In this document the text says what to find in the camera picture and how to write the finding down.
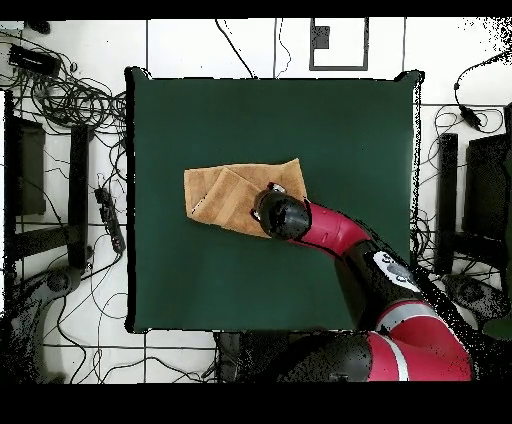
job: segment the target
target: green table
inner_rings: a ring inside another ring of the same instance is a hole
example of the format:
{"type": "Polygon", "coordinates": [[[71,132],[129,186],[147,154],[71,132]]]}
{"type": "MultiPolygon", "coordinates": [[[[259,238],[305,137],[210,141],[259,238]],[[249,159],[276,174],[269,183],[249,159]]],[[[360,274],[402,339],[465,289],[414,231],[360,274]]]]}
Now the green table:
{"type": "Polygon", "coordinates": [[[133,68],[126,76],[135,150],[127,242],[136,250],[127,326],[353,328],[327,255],[187,219],[183,172],[297,157],[311,201],[362,219],[408,259],[421,73],[396,81],[151,80],[133,68]]]}

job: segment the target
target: folded cloth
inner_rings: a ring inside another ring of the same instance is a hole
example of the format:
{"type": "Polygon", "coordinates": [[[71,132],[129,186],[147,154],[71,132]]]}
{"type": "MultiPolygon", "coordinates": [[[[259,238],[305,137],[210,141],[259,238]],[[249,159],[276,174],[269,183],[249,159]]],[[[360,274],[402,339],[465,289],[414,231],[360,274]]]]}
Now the folded cloth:
{"type": "Polygon", "coordinates": [[[184,178],[185,209],[189,218],[253,236],[268,237],[250,215],[256,196],[268,183],[281,185],[299,200],[307,196],[298,159],[282,165],[188,169],[184,178]]]}

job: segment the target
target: black device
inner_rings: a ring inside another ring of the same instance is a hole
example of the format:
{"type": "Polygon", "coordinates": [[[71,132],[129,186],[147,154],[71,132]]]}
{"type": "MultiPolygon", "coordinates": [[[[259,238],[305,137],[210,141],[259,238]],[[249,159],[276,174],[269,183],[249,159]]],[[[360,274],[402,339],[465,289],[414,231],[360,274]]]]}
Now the black device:
{"type": "Polygon", "coordinates": [[[0,90],[4,104],[4,313],[0,317],[0,379],[13,383],[56,383],[63,376],[49,375],[42,352],[43,322],[48,306],[75,290],[85,272],[92,249],[88,234],[88,127],[71,130],[68,224],[16,234],[19,197],[19,121],[14,117],[11,92],[0,90]],[[43,271],[29,279],[16,278],[16,261],[67,246],[68,265],[43,271]]]}
{"type": "Polygon", "coordinates": [[[9,64],[36,74],[57,77],[61,60],[45,53],[25,49],[15,44],[9,50],[9,64]]]}
{"type": "Polygon", "coordinates": [[[25,21],[25,25],[39,34],[48,35],[51,32],[50,22],[48,21],[25,21]]]}
{"type": "Polygon", "coordinates": [[[36,187],[44,186],[46,133],[38,122],[14,116],[12,123],[12,169],[17,179],[16,216],[43,215],[46,199],[36,187]]]}
{"type": "Polygon", "coordinates": [[[470,141],[466,150],[464,231],[494,240],[504,238],[510,194],[503,163],[510,147],[508,134],[470,141]]]}
{"type": "Polygon", "coordinates": [[[450,300],[471,311],[479,328],[510,312],[510,299],[489,284],[469,275],[445,275],[442,281],[450,300]]]}
{"type": "Polygon", "coordinates": [[[101,220],[105,224],[105,229],[110,235],[112,240],[112,248],[117,254],[121,254],[126,250],[126,243],[124,241],[121,226],[117,219],[116,208],[112,201],[112,196],[106,188],[98,188],[94,190],[96,201],[100,205],[101,220]]]}

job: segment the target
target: cable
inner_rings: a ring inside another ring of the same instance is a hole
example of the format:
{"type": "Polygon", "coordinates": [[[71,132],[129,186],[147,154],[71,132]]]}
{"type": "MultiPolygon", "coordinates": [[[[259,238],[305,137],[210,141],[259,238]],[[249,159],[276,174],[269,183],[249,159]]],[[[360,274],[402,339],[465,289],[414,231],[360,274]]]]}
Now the cable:
{"type": "MultiPolygon", "coordinates": [[[[481,115],[481,113],[479,113],[478,111],[475,112],[475,110],[467,107],[467,106],[464,106],[464,105],[461,105],[460,102],[459,102],[459,97],[457,95],[457,91],[460,89],[460,82],[462,81],[462,78],[464,77],[464,75],[473,70],[473,69],[476,69],[480,66],[485,66],[485,65],[488,65],[490,63],[494,63],[494,62],[498,62],[499,60],[505,58],[506,56],[508,56],[509,54],[512,53],[512,49],[510,50],[505,50],[504,52],[501,52],[489,59],[486,59],[480,63],[477,63],[476,65],[472,65],[470,66],[469,68],[465,69],[464,71],[462,71],[462,73],[459,75],[459,77],[457,78],[457,81],[455,82],[455,84],[453,85],[453,92],[454,92],[454,96],[455,96],[455,101],[457,102],[457,105],[459,106],[459,109],[460,109],[460,112],[461,112],[461,116],[464,118],[464,120],[467,122],[467,124],[476,129],[477,131],[480,131],[484,134],[492,134],[494,131],[484,131],[482,130],[482,127],[485,127],[487,125],[487,122],[485,123],[485,125],[482,125],[482,122],[480,121],[480,118],[478,115],[481,115]]],[[[498,109],[486,109],[487,111],[495,111],[495,112],[498,112],[500,113],[501,115],[501,118],[503,120],[503,114],[501,113],[501,111],[499,111],[498,109]]]]}
{"type": "Polygon", "coordinates": [[[247,72],[249,72],[249,75],[251,76],[251,78],[255,78],[255,76],[253,75],[253,73],[251,72],[251,70],[249,69],[249,67],[247,66],[247,64],[245,63],[245,61],[242,59],[242,56],[240,56],[240,54],[238,53],[238,50],[235,48],[235,46],[233,45],[233,43],[231,42],[231,40],[229,39],[228,35],[226,34],[226,32],[220,27],[219,25],[219,20],[218,19],[215,19],[215,25],[217,25],[217,28],[219,29],[219,31],[222,33],[222,35],[224,35],[224,37],[226,38],[226,40],[228,41],[229,45],[231,46],[231,48],[233,49],[233,51],[235,52],[235,54],[238,56],[238,59],[240,59],[240,62],[242,62],[242,64],[245,66],[245,69],[247,69],[247,72]]]}
{"type": "Polygon", "coordinates": [[[290,54],[290,51],[285,47],[285,45],[281,41],[281,30],[283,29],[283,22],[284,22],[284,18],[281,18],[281,26],[279,27],[279,37],[278,38],[279,38],[279,44],[281,44],[281,47],[286,50],[286,53],[288,53],[288,63],[286,64],[286,68],[277,74],[276,78],[279,78],[279,75],[281,75],[282,73],[284,73],[288,70],[288,65],[292,61],[292,55],[290,54]]]}
{"type": "Polygon", "coordinates": [[[75,379],[76,375],[78,374],[78,371],[80,371],[80,369],[82,368],[82,366],[84,365],[85,363],[85,360],[87,358],[87,352],[85,351],[85,349],[83,348],[83,346],[79,345],[77,342],[75,342],[74,340],[70,339],[68,336],[66,336],[64,334],[64,332],[62,331],[62,329],[60,328],[60,323],[61,323],[61,318],[62,318],[62,315],[64,314],[64,310],[66,309],[66,303],[67,303],[67,296],[64,296],[63,297],[63,304],[62,304],[62,309],[60,311],[60,314],[59,314],[59,317],[57,318],[57,329],[59,330],[59,333],[60,335],[66,339],[69,343],[73,344],[74,346],[78,347],[84,354],[84,357],[82,359],[82,362],[80,363],[80,365],[78,366],[78,368],[76,369],[75,373],[73,374],[73,376],[71,377],[71,380],[69,380],[69,384],[73,384],[73,380],[75,379]]]}

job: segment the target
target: black cable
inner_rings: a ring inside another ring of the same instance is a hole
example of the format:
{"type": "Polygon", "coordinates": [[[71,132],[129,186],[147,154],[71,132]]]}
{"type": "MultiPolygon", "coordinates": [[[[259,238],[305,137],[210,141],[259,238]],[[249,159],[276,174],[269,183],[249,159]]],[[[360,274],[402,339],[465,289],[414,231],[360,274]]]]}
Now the black cable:
{"type": "Polygon", "coordinates": [[[279,26],[278,38],[279,38],[279,44],[281,44],[281,47],[286,50],[286,53],[288,53],[288,63],[286,64],[286,68],[277,74],[276,78],[279,78],[279,75],[281,75],[283,72],[286,72],[288,70],[288,65],[292,61],[292,55],[290,54],[290,51],[286,48],[286,46],[281,41],[281,30],[283,29],[283,22],[284,22],[284,18],[281,18],[281,25],[279,26]]]}
{"type": "Polygon", "coordinates": [[[495,55],[495,56],[493,56],[493,57],[491,57],[489,59],[486,59],[486,60],[484,60],[484,61],[482,61],[480,63],[477,63],[476,65],[472,65],[469,68],[467,68],[464,71],[462,71],[462,73],[459,75],[459,77],[457,78],[457,81],[455,82],[455,84],[453,86],[453,91],[454,91],[454,94],[455,94],[455,101],[457,102],[457,104],[459,106],[461,106],[461,104],[459,102],[459,98],[457,96],[457,91],[460,88],[460,83],[462,81],[462,78],[464,77],[464,75],[467,72],[472,71],[473,69],[479,68],[480,66],[485,66],[485,65],[489,65],[491,63],[497,62],[498,59],[506,57],[506,56],[508,56],[511,53],[512,53],[512,50],[505,50],[504,52],[498,53],[497,55],[495,55]]]}
{"type": "Polygon", "coordinates": [[[85,360],[87,358],[87,352],[85,351],[85,349],[83,348],[83,346],[79,345],[77,342],[75,342],[74,340],[70,339],[68,336],[66,336],[64,334],[64,332],[62,331],[62,329],[60,328],[60,324],[61,324],[61,318],[62,318],[62,315],[64,314],[64,310],[66,309],[66,303],[67,303],[67,296],[64,296],[63,297],[63,304],[62,304],[62,309],[60,311],[60,314],[59,314],[59,317],[57,318],[57,329],[60,333],[60,335],[66,339],[69,343],[71,343],[72,345],[76,346],[77,348],[79,348],[83,354],[84,354],[84,357],[82,359],[82,362],[80,363],[80,365],[78,366],[78,368],[76,369],[75,373],[73,374],[73,376],[71,377],[71,380],[69,380],[69,384],[73,384],[73,380],[75,379],[76,375],[78,374],[78,372],[80,371],[80,369],[82,368],[82,366],[84,365],[85,363],[85,360]]]}
{"type": "Polygon", "coordinates": [[[240,59],[240,62],[242,62],[242,64],[245,66],[245,69],[247,69],[247,72],[249,72],[249,75],[251,76],[251,78],[254,78],[254,75],[253,73],[251,72],[251,70],[249,69],[249,67],[247,66],[247,64],[244,62],[244,60],[242,59],[242,56],[240,56],[240,54],[238,53],[238,50],[235,48],[235,46],[233,45],[233,43],[231,42],[231,40],[229,39],[228,35],[226,34],[226,32],[221,28],[221,26],[219,25],[219,20],[218,19],[215,19],[215,25],[217,25],[217,28],[219,29],[219,31],[222,33],[222,35],[224,35],[224,37],[226,38],[226,40],[228,41],[229,45],[231,46],[231,48],[233,49],[233,51],[235,52],[235,54],[238,56],[238,59],[240,59]]]}

